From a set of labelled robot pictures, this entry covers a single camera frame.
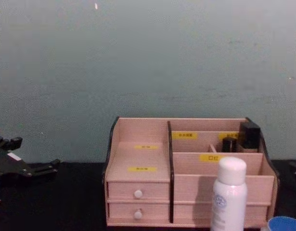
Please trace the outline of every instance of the gray wall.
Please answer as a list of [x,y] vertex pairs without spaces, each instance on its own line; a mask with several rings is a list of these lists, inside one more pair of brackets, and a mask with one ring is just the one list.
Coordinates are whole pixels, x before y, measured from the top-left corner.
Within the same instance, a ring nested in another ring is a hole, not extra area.
[[104,161],[117,115],[248,116],[296,158],[296,0],[0,0],[15,153]]

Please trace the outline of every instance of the pink wooden organizer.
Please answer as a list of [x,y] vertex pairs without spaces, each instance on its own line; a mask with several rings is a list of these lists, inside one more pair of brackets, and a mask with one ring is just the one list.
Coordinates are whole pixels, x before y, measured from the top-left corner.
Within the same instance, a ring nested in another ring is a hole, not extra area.
[[264,142],[256,153],[221,153],[242,119],[117,118],[103,171],[107,226],[209,227],[218,159],[247,163],[245,227],[273,217],[279,187]]

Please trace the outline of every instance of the white knob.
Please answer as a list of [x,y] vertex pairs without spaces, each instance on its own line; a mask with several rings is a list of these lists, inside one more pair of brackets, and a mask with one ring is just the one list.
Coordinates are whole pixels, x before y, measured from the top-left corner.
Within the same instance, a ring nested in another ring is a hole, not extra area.
[[142,218],[142,210],[141,209],[138,209],[135,213],[134,213],[134,218],[136,220],[139,220]]
[[134,196],[135,196],[137,199],[141,198],[142,195],[143,195],[143,193],[142,193],[141,190],[136,190],[136,191],[134,192]]

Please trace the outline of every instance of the blue container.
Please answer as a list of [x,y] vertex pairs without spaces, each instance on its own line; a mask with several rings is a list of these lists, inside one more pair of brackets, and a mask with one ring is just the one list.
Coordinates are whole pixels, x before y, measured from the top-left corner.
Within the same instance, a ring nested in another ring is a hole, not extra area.
[[296,219],[289,217],[274,217],[269,220],[270,231],[296,231]]

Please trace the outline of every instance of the yellow label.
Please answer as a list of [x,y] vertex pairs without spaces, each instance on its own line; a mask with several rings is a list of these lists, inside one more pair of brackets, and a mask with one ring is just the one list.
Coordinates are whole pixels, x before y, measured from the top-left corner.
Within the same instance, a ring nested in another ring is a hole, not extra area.
[[135,149],[158,149],[158,146],[155,145],[135,145]]
[[156,172],[156,167],[129,167],[129,172]]
[[223,157],[223,155],[200,154],[199,160],[204,162],[218,162]]
[[219,139],[223,140],[226,137],[231,137],[231,138],[238,138],[239,137],[239,132],[238,131],[233,131],[233,132],[221,132],[219,134]]
[[198,137],[197,132],[189,132],[189,131],[174,131],[174,132],[172,132],[172,138],[174,140],[178,140],[178,139],[196,140],[197,137]]

